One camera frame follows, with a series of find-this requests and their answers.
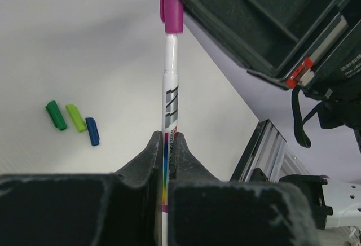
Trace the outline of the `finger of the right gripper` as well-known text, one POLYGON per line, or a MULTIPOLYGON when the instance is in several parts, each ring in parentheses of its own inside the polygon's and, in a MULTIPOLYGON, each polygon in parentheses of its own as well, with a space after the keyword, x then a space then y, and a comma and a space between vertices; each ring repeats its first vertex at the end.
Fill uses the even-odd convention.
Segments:
POLYGON ((238 65, 281 81, 312 54, 332 0, 181 0, 238 65))

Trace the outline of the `magenta pen cap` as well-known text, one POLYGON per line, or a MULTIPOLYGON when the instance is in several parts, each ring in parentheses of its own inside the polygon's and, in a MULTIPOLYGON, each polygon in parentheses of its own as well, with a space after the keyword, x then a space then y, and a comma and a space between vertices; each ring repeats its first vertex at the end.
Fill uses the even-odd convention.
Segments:
POLYGON ((179 0, 159 0, 160 18, 165 26, 165 33, 183 33, 183 4, 179 0))

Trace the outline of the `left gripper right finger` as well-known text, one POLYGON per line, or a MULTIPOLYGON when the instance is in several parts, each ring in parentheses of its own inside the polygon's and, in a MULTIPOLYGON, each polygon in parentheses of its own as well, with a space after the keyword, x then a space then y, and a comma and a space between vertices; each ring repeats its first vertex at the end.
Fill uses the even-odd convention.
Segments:
POLYGON ((169 245, 319 245, 311 209, 290 183, 222 182, 175 137, 169 245))

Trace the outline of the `magenta marker pen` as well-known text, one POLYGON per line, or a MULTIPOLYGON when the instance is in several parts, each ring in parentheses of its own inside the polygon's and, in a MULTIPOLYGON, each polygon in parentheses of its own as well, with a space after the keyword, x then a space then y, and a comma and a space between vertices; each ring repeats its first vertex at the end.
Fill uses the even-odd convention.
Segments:
POLYGON ((167 34, 165 40, 165 61, 162 79, 162 245, 168 245, 169 165, 178 126, 178 94, 178 35, 167 34))

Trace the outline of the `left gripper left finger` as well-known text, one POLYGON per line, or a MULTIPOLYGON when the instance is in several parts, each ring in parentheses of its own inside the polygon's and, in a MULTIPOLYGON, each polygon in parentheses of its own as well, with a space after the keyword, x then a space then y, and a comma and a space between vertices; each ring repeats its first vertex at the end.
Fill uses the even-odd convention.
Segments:
POLYGON ((162 135, 103 174, 1 176, 2 245, 160 245, 162 135))

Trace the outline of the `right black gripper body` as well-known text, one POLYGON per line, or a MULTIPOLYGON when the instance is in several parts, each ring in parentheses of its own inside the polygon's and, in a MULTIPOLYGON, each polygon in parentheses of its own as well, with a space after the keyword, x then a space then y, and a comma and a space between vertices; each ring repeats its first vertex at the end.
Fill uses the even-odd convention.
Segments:
POLYGON ((307 0, 292 27, 302 43, 285 87, 316 99, 351 92, 360 81, 360 0, 307 0))

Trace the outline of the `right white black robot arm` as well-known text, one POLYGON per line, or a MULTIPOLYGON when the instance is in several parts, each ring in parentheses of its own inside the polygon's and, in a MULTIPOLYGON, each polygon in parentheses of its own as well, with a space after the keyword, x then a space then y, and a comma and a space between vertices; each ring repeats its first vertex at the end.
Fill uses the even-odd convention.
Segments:
POLYGON ((309 171, 360 182, 360 0, 180 0, 186 24, 309 171))

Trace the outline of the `light green pen cap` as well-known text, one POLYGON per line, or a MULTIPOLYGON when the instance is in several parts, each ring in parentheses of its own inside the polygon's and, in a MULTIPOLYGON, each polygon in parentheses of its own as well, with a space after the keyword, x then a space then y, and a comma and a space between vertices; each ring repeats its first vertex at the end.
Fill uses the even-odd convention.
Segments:
POLYGON ((67 104, 65 106, 65 108, 66 108, 75 128, 77 129, 77 131, 79 133, 85 131, 86 130, 85 121, 82 118, 78 108, 72 103, 67 104))

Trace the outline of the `blue pen cap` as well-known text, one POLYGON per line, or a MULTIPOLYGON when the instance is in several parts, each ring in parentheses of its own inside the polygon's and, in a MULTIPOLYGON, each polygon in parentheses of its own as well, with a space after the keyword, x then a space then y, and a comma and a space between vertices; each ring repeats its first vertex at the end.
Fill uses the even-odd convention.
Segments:
POLYGON ((100 144, 100 136, 98 132, 98 127, 96 125, 96 121, 92 117, 87 117, 85 118, 85 123, 91 145, 93 147, 98 146, 100 144))

